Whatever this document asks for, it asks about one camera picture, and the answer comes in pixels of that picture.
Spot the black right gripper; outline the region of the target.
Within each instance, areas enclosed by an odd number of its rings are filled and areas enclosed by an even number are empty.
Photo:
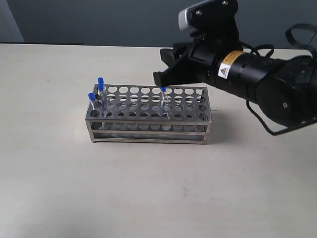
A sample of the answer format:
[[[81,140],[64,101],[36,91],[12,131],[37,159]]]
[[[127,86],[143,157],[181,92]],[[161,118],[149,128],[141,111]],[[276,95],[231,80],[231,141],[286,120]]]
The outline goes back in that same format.
[[[160,49],[168,68],[154,72],[158,87],[206,83],[243,99],[259,99],[263,79],[256,67],[260,56],[243,51],[235,20],[238,2],[216,0],[190,34],[193,41]]]

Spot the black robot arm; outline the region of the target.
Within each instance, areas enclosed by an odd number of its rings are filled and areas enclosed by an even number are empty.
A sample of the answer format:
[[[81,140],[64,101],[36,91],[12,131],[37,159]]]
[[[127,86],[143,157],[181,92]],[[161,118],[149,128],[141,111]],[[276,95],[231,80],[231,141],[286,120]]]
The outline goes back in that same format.
[[[167,65],[154,72],[159,87],[205,83],[257,104],[272,121],[288,129],[317,120],[317,51],[298,42],[294,30],[316,32],[310,24],[289,28],[286,39],[307,56],[274,59],[270,44],[249,47],[240,41],[235,21],[238,2],[205,0],[182,10],[178,15],[181,30],[192,28],[190,43],[176,43],[160,51]]]

